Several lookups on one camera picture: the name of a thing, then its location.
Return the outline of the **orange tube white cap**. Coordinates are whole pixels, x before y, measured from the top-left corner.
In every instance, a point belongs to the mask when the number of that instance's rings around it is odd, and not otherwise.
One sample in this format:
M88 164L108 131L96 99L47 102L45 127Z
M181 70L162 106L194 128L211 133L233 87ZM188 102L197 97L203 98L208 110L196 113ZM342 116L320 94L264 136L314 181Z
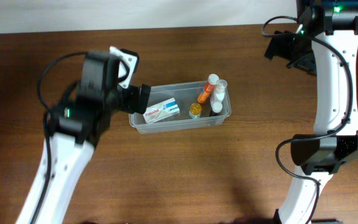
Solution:
M197 99L199 104L203 104L206 102L206 100L208 99L208 97L210 96L211 92L213 91L214 87L217 85L218 82L219 82L219 77L217 74L212 73L209 75L208 80Z

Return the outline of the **white Panadol box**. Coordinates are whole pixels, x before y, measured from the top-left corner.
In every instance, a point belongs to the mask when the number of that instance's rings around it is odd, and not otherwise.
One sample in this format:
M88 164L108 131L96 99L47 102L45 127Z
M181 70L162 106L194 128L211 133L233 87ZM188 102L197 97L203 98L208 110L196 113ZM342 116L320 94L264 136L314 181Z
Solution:
M143 114L146 124L156 123L180 113L176 99L170 98L155 105L147 107Z

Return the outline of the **small gold lid jar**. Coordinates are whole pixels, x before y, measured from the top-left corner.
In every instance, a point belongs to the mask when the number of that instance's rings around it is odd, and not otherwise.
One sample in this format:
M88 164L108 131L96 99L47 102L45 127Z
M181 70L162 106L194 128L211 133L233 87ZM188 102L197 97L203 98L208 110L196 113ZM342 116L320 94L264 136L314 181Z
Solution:
M192 119L197 119L201 117L202 106L199 103L193 103L189 108L189 115Z

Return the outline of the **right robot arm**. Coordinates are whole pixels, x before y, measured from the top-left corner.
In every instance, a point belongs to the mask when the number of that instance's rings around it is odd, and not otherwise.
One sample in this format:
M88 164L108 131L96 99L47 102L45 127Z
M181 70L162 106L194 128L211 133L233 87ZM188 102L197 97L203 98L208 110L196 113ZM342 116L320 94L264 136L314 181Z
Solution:
M313 133L287 140L295 168L274 223L311 223L326 184L358 159L358 0L298 1L296 10L298 29L272 33L265 56L314 75L318 102Z

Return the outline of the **clear plastic container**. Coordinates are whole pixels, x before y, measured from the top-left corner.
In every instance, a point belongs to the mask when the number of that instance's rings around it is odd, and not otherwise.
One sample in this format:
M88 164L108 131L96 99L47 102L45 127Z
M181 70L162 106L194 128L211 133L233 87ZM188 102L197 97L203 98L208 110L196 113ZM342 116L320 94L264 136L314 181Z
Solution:
M141 134L149 134L204 128L222 124L224 120L231 115L231 102L228 90L225 90L222 102L223 109L218 116L209 115L211 111L210 102L201 105L202 111L200 118L193 119L189 115L190 106L197 102L197 97L203 90L205 83L205 81L198 81L152 86L148 103L149 106L174 98L178 103L180 113L151 124L147 124L141 114L134 113L129 115L130 125L136 128Z

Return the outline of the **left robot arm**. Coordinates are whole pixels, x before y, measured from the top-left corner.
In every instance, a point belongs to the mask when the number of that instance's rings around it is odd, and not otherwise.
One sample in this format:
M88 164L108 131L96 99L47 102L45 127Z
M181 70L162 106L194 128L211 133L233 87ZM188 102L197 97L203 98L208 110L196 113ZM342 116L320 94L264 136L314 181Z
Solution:
M43 115L44 148L17 223L61 223L76 184L90 162L114 113L145 113L151 87L133 86L139 55L111 47L89 51L81 79L63 92Z

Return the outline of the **dark bottle white cap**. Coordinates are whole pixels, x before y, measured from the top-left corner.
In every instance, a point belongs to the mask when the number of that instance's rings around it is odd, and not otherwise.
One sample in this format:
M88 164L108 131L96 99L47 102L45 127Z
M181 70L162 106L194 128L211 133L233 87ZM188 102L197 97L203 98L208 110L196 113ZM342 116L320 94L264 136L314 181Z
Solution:
M210 111L209 115L210 116L219 116L222 109L223 109L222 103L216 101L211 104L211 111Z

